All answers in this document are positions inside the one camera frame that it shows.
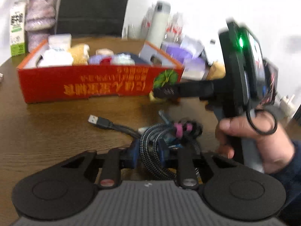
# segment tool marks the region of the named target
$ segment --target white tumbler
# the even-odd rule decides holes
[[[170,4],[158,1],[151,21],[146,40],[154,44],[157,48],[161,47],[165,36],[167,22],[170,14]]]

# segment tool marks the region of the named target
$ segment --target usb connector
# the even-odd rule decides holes
[[[111,122],[110,120],[102,117],[97,117],[95,115],[90,115],[88,122],[102,129],[112,129],[113,126],[113,122]]]

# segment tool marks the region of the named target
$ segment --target wood grain surface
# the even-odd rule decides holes
[[[86,42],[92,53],[103,47],[122,52],[128,50],[129,45],[131,52],[138,53],[143,45],[141,41],[105,40],[76,39],[73,44]],[[105,153],[130,144],[131,138],[124,134],[93,127],[87,122],[90,114],[137,129],[160,121],[158,110],[164,109],[175,121],[191,118],[203,124],[204,131],[199,138],[203,150],[215,150],[218,145],[214,135],[217,120],[212,112],[205,111],[204,103],[198,98],[182,99],[178,105],[151,103],[147,96],[109,96],[27,105],[16,71],[23,58],[13,57],[0,67],[0,73],[4,74],[0,83],[0,226],[18,218],[11,192],[20,179],[85,150]],[[296,124],[290,124],[288,130],[291,136],[300,138]],[[138,173],[134,171],[127,177],[143,179],[143,174]]]

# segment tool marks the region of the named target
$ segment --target human hand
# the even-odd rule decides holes
[[[274,126],[273,119],[267,112],[257,113],[253,123],[262,131],[268,131]],[[280,124],[274,134],[262,136],[255,132],[243,116],[221,120],[216,126],[215,135],[220,142],[217,153],[230,159],[234,156],[234,149],[229,144],[227,135],[254,139],[265,173],[283,169],[290,163],[295,152],[294,145]]]

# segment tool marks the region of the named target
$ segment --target green led light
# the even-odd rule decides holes
[[[243,39],[241,37],[239,38],[239,45],[241,48],[243,48]]]

